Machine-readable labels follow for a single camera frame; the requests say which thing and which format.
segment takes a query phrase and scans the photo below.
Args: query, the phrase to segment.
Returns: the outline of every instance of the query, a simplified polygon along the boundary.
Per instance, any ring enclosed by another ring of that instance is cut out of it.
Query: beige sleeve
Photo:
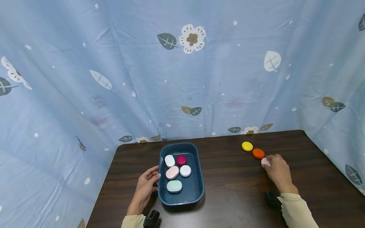
[[[122,222],[122,228],[143,228],[146,216],[144,215],[127,215]]]
[[[312,213],[300,195],[282,193],[278,197],[283,209],[283,217],[289,228],[318,228]]]

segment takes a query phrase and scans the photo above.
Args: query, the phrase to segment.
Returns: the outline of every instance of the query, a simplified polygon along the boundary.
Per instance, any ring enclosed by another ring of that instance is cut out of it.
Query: pink object
[[[261,159],[261,165],[268,165],[269,167],[271,167],[270,162],[266,158]]]
[[[169,180],[175,179],[179,175],[179,167],[172,166],[166,171],[166,177]]]
[[[186,157],[184,155],[179,155],[176,157],[176,163],[179,166],[186,165],[187,162],[188,162],[188,160],[186,159]]]

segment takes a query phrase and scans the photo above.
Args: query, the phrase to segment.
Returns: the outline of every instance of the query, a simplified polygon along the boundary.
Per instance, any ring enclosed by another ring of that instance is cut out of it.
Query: round object
[[[252,155],[257,159],[263,159],[265,157],[265,153],[262,149],[255,148],[252,151]]]
[[[176,163],[179,166],[186,165],[187,162],[188,162],[188,160],[186,159],[186,157],[184,155],[179,155],[176,157]]]
[[[179,193],[183,189],[183,184],[181,181],[169,181],[166,188],[169,193]]]
[[[166,171],[166,177],[169,180],[175,179],[179,175],[179,167],[173,166]]]
[[[190,176],[191,174],[191,168],[190,166],[188,165],[184,165],[180,168],[180,174],[183,176],[183,177],[188,177]]]
[[[271,166],[270,161],[266,158],[261,159],[261,165],[267,165],[269,167]]]
[[[251,151],[253,148],[253,145],[249,142],[243,142],[242,143],[242,149],[245,151]]]
[[[167,167],[169,167],[169,168],[174,166],[175,165],[174,157],[172,155],[167,155],[165,157],[165,163],[166,163]]]

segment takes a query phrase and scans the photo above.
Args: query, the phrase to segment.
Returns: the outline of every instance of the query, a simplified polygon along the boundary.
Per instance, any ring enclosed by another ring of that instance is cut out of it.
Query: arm
[[[152,167],[138,178],[136,191],[134,192],[127,214],[123,219],[122,228],[141,228],[146,216],[143,209],[150,201],[151,194],[158,190],[157,181],[161,174],[157,172],[158,166]]]
[[[266,159],[271,166],[263,164],[281,195],[278,197],[283,209],[283,217],[289,228],[318,228],[312,217],[307,203],[300,197],[298,189],[292,183],[290,169],[285,160],[279,155],[270,155]]]

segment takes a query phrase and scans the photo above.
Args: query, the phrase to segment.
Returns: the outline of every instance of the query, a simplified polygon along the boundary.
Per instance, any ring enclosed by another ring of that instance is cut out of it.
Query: left hand
[[[127,215],[140,215],[150,201],[151,194],[158,190],[157,185],[161,174],[157,172],[158,166],[152,167],[138,178],[136,191],[134,192],[131,204],[128,207]]]

